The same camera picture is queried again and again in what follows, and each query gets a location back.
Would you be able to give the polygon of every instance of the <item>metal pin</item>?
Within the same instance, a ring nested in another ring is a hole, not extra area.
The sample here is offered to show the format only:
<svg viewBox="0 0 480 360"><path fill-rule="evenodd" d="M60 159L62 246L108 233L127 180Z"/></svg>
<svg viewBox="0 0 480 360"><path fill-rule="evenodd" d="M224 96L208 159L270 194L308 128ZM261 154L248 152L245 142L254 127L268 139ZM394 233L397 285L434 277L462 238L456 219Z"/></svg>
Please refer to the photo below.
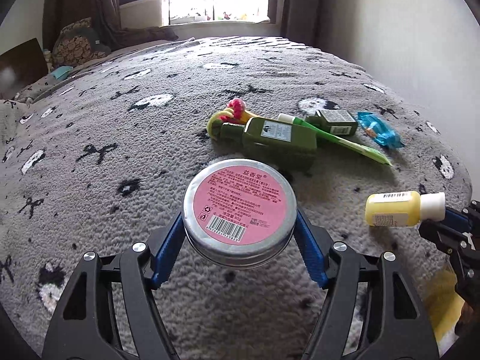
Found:
<svg viewBox="0 0 480 360"><path fill-rule="evenodd" d="M133 249L133 251L141 252L147 248L147 245L144 244L143 242L137 242L136 244L133 244L131 248Z"/></svg>
<svg viewBox="0 0 480 360"><path fill-rule="evenodd" d="M390 252L390 251L386 251L384 254L383 254L383 258L386 259L387 261L395 261L395 255Z"/></svg>
<svg viewBox="0 0 480 360"><path fill-rule="evenodd" d="M347 246L346 246L343 242L335 242L335 243L333 244L333 248L334 248L336 251L346 251Z"/></svg>
<svg viewBox="0 0 480 360"><path fill-rule="evenodd" d="M83 259L85 261L91 261L95 258L95 252L94 251L88 251L83 255Z"/></svg>

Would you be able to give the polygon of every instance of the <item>patterned bedspread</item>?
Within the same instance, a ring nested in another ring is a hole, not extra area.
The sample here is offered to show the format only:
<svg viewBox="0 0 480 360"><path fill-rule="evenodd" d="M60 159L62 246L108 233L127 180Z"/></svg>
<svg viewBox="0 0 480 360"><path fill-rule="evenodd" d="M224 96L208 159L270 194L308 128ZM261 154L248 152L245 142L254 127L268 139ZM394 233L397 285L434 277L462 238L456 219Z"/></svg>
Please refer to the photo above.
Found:
<svg viewBox="0 0 480 360"><path fill-rule="evenodd" d="M363 68L282 38L169 43L90 66L33 104L0 104L0 299L38 353L85 251L115 254L146 240L170 220L197 172L242 156L205 129L234 97L266 117L372 111L398 131L406 146L386 152L392 168L326 142L309 173L285 176L315 225L360 252L393 250L424 294L445 258L414 228L369 228L363 208L381 191L444 191L457 209L469 202L467 170L429 121ZM361 128L352 139L378 148ZM299 359L324 297L294 240L248 271L215 266L185 242L155 293L189 360ZM124 347L134 353L119 286L115 300ZM356 312L347 352L361 325Z"/></svg>

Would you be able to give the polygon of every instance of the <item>blue wrapper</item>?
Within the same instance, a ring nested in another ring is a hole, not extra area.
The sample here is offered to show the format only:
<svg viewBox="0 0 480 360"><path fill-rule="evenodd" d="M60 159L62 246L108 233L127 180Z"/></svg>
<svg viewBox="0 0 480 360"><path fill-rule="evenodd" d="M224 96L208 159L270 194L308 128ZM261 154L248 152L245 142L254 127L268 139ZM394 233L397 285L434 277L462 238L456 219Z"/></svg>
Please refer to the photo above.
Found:
<svg viewBox="0 0 480 360"><path fill-rule="evenodd" d="M400 135L371 112L358 112L357 119L365 132L379 145L387 146L390 149L399 149L405 146L400 140Z"/></svg>

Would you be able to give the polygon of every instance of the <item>yellow bottle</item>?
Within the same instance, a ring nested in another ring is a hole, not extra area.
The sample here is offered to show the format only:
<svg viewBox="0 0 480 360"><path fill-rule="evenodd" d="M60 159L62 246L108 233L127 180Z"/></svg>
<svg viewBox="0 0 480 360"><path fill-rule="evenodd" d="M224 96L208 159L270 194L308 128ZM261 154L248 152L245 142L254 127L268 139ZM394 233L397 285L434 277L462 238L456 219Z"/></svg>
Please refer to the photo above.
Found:
<svg viewBox="0 0 480 360"><path fill-rule="evenodd" d="M365 220L370 226L414 226L425 219L445 219L445 193L375 193L365 205Z"/></svg>

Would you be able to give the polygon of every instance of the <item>white bottle cap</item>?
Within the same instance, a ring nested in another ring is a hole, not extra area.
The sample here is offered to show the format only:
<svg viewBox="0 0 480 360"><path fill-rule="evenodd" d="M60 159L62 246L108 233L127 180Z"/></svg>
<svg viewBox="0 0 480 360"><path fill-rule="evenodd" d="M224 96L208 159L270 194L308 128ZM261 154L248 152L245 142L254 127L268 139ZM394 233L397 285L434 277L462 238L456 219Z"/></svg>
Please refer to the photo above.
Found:
<svg viewBox="0 0 480 360"><path fill-rule="evenodd" d="M278 115L278 118L277 118L279 122L290 123L290 124L293 124L294 119L295 119L294 116L288 115L288 114L280 114Z"/></svg>
<svg viewBox="0 0 480 360"><path fill-rule="evenodd" d="M431 219L443 221L445 219L445 193L427 193L420 196L420 220Z"/></svg>

